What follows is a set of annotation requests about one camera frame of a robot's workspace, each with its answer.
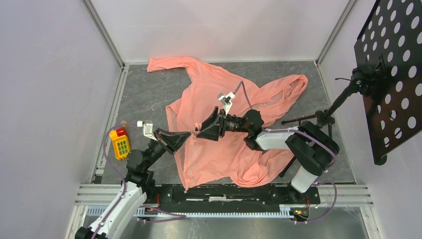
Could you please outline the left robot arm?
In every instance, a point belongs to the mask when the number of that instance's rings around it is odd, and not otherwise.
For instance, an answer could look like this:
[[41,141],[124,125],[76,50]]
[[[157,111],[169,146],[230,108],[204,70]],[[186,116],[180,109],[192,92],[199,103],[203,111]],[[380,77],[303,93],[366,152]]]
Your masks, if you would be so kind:
[[153,129],[152,124],[141,120],[136,126],[150,139],[147,149],[129,152],[127,174],[122,177],[119,193],[93,223],[76,231],[76,239],[120,238],[136,210],[156,198],[154,173],[149,168],[165,153],[175,154],[191,136],[189,131]]

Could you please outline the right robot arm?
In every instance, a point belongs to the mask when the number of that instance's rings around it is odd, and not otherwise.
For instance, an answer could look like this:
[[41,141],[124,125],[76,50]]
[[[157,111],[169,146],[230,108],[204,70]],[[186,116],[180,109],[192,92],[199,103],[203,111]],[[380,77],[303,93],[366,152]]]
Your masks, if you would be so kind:
[[270,149],[289,150],[293,160],[300,163],[300,168],[290,182],[288,198],[293,203],[302,202],[308,195],[307,190],[335,162],[340,148],[332,139],[334,119],[324,119],[325,113],[317,111],[311,116],[296,119],[297,127],[285,129],[264,128],[264,121],[259,111],[248,110],[244,116],[229,115],[223,109],[215,107],[212,114],[195,130],[197,137],[217,141],[229,132],[245,132],[244,142],[255,151]]

